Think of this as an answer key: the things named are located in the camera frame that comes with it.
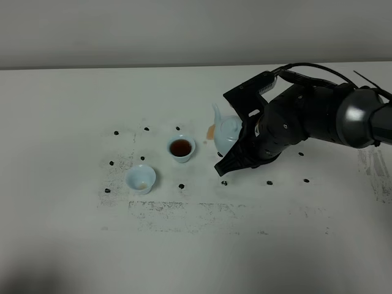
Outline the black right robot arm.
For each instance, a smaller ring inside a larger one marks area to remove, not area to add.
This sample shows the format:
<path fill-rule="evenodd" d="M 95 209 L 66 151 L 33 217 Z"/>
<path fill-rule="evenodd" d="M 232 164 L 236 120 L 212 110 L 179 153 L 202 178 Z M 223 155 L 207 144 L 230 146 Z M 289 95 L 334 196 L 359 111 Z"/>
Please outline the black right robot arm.
<path fill-rule="evenodd" d="M 308 138 L 360 149 L 391 144 L 391 93 L 375 83 L 358 87 L 294 72 L 303 63 L 264 71 L 224 94 L 242 121 L 239 138 L 214 166 L 220 176 L 276 160 Z"/>

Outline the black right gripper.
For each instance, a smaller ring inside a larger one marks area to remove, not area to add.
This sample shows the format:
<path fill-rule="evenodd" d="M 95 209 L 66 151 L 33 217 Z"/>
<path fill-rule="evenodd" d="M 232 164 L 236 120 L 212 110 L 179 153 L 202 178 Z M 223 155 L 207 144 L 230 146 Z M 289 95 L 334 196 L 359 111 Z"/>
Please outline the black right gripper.
<path fill-rule="evenodd" d="M 237 142 L 214 166 L 219 176 L 269 164 L 290 145 L 307 139 L 288 103 L 268 103 L 258 94 L 274 77 L 274 73 L 265 71 L 223 94 L 242 120 L 242 129 Z"/>

